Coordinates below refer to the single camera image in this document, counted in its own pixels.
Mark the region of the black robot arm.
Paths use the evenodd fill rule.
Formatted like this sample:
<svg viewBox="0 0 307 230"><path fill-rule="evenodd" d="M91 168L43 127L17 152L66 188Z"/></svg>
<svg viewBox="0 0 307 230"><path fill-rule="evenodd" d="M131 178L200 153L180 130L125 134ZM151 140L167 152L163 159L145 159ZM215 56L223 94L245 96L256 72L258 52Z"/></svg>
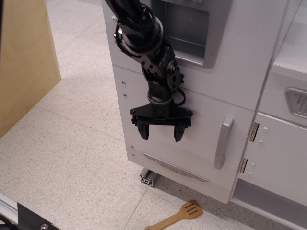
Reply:
<svg viewBox="0 0 307 230"><path fill-rule="evenodd" d="M148 83L149 104L130 111L131 122L144 140L149 138L150 125L174 126L174 138L181 141L191 125L193 113L175 103L184 75L175 59L170 43L164 37L161 21L152 9L138 0L108 0L109 8L117 18L115 41L122 53L140 63Z"/></svg>

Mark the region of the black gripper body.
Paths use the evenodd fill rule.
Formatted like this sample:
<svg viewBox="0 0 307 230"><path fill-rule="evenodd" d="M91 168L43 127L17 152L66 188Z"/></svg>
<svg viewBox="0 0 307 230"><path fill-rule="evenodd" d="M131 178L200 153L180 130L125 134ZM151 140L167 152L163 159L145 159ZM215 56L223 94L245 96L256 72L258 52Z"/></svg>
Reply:
<svg viewBox="0 0 307 230"><path fill-rule="evenodd" d="M193 112L181 107L186 101L185 95L182 95L183 99L179 103L176 103L173 97L166 101L150 95L147 97L149 104L130 110L134 125L168 125L185 128L191 126Z"/></svg>

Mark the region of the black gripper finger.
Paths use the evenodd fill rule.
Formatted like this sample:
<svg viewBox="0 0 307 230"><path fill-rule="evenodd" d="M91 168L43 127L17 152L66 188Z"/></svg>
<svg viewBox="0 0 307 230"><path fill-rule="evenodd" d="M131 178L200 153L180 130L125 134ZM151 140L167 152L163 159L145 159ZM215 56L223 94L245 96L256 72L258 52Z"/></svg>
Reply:
<svg viewBox="0 0 307 230"><path fill-rule="evenodd" d="M179 123L179 124L175 125L175 127L174 127L175 142L181 141L186 128L187 128L187 126L186 126L185 123Z"/></svg>
<svg viewBox="0 0 307 230"><path fill-rule="evenodd" d="M138 132L140 134L140 136L144 139L144 140L148 140L149 138L149 125L148 124L142 124L142 123L137 123L137 129Z"/></svg>

